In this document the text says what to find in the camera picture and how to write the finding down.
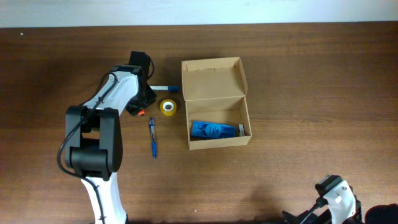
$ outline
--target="blue package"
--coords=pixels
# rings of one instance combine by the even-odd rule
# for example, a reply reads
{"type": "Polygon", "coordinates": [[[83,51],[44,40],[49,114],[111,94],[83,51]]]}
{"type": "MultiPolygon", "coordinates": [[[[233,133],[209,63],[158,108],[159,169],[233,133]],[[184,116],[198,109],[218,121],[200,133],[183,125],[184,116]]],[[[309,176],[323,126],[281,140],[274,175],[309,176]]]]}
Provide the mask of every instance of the blue package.
{"type": "Polygon", "coordinates": [[[230,125],[194,121],[191,136],[206,139],[233,138],[236,136],[235,130],[230,125]]]}

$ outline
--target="white background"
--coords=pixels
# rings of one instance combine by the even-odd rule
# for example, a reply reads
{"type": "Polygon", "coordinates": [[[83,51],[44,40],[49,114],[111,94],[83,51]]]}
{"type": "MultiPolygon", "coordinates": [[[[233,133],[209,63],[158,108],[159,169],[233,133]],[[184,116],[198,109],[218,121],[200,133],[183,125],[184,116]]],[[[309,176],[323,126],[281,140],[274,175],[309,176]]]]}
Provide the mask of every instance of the white background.
{"type": "Polygon", "coordinates": [[[398,0],[0,0],[0,27],[398,20],[398,0]]]}

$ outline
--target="yellow tape roll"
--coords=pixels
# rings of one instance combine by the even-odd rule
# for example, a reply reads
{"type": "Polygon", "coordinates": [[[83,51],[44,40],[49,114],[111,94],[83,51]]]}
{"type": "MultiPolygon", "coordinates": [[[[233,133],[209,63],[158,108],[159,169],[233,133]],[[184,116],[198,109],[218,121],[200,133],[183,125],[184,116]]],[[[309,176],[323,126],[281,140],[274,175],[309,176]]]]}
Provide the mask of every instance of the yellow tape roll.
{"type": "Polygon", "coordinates": [[[160,110],[166,116],[173,116],[177,111],[177,105],[172,100],[164,100],[160,104],[160,110]]]}

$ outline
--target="open box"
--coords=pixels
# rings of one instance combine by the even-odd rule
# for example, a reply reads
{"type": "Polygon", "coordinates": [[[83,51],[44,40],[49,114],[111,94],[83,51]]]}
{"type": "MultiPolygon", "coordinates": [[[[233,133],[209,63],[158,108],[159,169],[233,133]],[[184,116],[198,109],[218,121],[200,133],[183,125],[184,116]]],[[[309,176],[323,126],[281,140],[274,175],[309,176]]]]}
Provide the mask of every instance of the open box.
{"type": "Polygon", "coordinates": [[[239,57],[182,62],[182,87],[190,150],[248,144],[252,136],[246,104],[248,83],[239,57]],[[244,136],[192,138],[193,121],[227,124],[236,129],[243,124],[244,136]]]}

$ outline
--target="brown table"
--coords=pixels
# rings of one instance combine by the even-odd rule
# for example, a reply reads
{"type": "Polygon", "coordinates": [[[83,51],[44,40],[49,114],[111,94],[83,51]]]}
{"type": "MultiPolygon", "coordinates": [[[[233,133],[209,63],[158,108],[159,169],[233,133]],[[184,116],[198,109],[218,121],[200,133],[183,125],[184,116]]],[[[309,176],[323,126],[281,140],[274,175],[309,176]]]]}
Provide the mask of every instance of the brown table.
{"type": "Polygon", "coordinates": [[[83,184],[55,161],[65,111],[132,50],[153,58],[151,85],[181,85],[182,60],[240,56],[253,138],[189,151],[185,108],[165,117],[156,104],[154,160],[148,117],[124,112],[118,181],[131,220],[298,215],[326,174],[353,186],[363,212],[398,202],[396,22],[0,29],[1,223],[94,220],[83,184]]]}

